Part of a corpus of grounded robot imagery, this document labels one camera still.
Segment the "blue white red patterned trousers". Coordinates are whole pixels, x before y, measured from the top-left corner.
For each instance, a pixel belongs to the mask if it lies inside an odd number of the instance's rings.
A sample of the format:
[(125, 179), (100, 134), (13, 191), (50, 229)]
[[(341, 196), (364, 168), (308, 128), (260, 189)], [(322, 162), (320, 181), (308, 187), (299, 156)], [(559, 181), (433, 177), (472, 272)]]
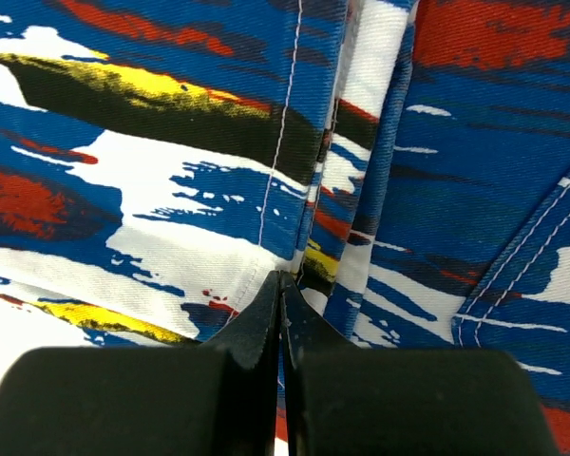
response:
[(570, 455), (570, 1), (0, 1), (0, 382), (209, 339), (496, 349)]

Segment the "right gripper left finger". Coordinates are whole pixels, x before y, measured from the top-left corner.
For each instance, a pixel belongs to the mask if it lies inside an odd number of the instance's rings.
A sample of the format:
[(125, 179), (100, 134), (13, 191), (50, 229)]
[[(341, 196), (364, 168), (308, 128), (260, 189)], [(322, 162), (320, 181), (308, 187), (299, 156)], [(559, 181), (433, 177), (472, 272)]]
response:
[(269, 455), (280, 275), (211, 339), (42, 348), (0, 384), (0, 455)]

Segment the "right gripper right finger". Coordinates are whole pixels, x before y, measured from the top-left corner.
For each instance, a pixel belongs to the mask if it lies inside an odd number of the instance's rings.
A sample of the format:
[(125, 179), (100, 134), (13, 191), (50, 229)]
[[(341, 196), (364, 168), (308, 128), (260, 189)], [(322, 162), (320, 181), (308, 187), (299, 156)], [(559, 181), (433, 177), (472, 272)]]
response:
[(528, 376), (506, 353), (354, 345), (280, 277), (293, 455), (554, 455)]

